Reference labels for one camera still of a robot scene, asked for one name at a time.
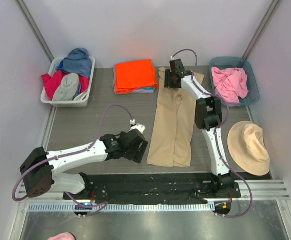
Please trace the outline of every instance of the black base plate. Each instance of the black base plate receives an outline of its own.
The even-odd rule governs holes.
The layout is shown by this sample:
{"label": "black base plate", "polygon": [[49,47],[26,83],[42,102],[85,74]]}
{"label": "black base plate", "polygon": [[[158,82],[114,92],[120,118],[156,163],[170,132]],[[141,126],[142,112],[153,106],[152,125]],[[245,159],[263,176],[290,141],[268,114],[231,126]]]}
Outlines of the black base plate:
{"label": "black base plate", "polygon": [[[256,177],[241,173],[247,180],[271,179],[270,175]],[[205,204],[205,199],[229,198],[229,193],[216,195],[212,189],[211,173],[170,173],[170,174],[111,174],[88,175],[92,189],[75,195],[77,200],[91,201],[94,191],[96,203],[109,202],[118,205],[190,205]],[[236,183],[231,190],[232,198],[240,198],[241,192]]]}

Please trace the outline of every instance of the white laundry basket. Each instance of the white laundry basket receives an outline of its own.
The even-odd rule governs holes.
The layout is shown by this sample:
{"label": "white laundry basket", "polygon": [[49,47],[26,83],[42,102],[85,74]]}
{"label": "white laundry basket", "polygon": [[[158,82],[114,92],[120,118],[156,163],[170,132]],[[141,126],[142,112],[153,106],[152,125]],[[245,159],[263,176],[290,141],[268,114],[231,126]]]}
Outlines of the white laundry basket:
{"label": "white laundry basket", "polygon": [[[48,73],[51,77],[56,73],[57,67],[59,66],[59,64],[64,58],[65,57],[58,57],[53,60],[53,62],[51,63],[49,73]],[[92,69],[91,69],[91,76],[89,80],[89,87],[87,88],[86,93],[81,93],[82,95],[85,95],[85,97],[82,100],[50,101],[50,99],[47,96],[46,89],[45,87],[43,87],[42,94],[41,94],[41,102],[43,102],[44,104],[51,104],[52,106],[57,107],[57,108],[58,107],[86,107],[88,105],[88,100],[90,96],[92,80],[93,80],[95,65],[96,65],[96,59],[92,56],[90,57],[90,59],[92,61]]]}

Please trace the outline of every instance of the gray cloth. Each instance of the gray cloth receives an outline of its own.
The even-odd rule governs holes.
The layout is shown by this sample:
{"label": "gray cloth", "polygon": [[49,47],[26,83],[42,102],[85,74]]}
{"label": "gray cloth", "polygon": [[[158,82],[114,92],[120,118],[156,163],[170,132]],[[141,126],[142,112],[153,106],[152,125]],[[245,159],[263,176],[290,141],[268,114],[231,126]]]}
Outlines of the gray cloth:
{"label": "gray cloth", "polygon": [[52,101],[72,101],[79,86],[79,75],[71,73],[62,78],[61,85],[53,95]]}
{"label": "gray cloth", "polygon": [[57,70],[64,73],[78,74],[87,78],[91,76],[92,61],[89,53],[85,48],[76,48],[62,61]]}

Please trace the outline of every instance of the laundry basket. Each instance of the laundry basket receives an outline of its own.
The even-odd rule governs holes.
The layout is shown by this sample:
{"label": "laundry basket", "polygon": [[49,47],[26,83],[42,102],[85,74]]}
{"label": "laundry basket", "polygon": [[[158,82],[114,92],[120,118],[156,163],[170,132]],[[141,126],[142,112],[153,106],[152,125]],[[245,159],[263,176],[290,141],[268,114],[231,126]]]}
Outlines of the laundry basket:
{"label": "laundry basket", "polygon": [[210,61],[210,79],[212,84],[212,91],[213,93],[216,93],[214,78],[212,76],[212,67],[217,67],[220,70],[224,70],[227,68],[242,68],[244,69],[245,74],[247,75],[246,86],[247,89],[249,90],[249,93],[244,99],[239,97],[240,103],[228,102],[229,107],[247,107],[259,101],[260,94],[256,77],[251,64],[247,60],[242,59],[240,57],[222,56],[213,58]]}
{"label": "laundry basket", "polygon": [[[56,73],[57,67],[59,66],[59,64],[64,58],[65,57],[58,57],[53,60],[53,62],[51,63],[49,73],[48,73],[51,77]],[[90,59],[92,61],[92,69],[91,69],[91,75],[90,75],[90,80],[89,80],[89,87],[87,88],[86,96],[82,100],[51,101],[47,96],[45,87],[43,87],[42,94],[41,94],[41,102],[43,102],[44,104],[51,104],[52,106],[57,107],[57,108],[59,107],[60,108],[61,107],[63,108],[64,107],[86,107],[88,105],[88,100],[89,100],[89,96],[91,92],[92,80],[93,80],[94,70],[95,70],[95,65],[96,65],[96,59],[92,56],[90,57]]]}

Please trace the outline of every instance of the light purple wall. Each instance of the light purple wall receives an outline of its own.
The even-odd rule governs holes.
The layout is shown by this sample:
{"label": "light purple wall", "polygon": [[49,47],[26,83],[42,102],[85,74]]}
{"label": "light purple wall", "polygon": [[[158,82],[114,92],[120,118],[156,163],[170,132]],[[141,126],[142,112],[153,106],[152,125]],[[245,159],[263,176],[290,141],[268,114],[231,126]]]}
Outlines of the light purple wall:
{"label": "light purple wall", "polygon": [[260,90],[253,117],[291,197],[291,0],[282,1],[249,61]]}
{"label": "light purple wall", "polygon": [[[241,57],[271,0],[25,0],[55,57],[87,48],[97,68],[191,48],[198,64]],[[186,66],[194,56],[180,55]]]}
{"label": "light purple wall", "polygon": [[0,240],[11,229],[19,167],[41,144],[49,106],[40,76],[49,61],[13,0],[0,0]]}

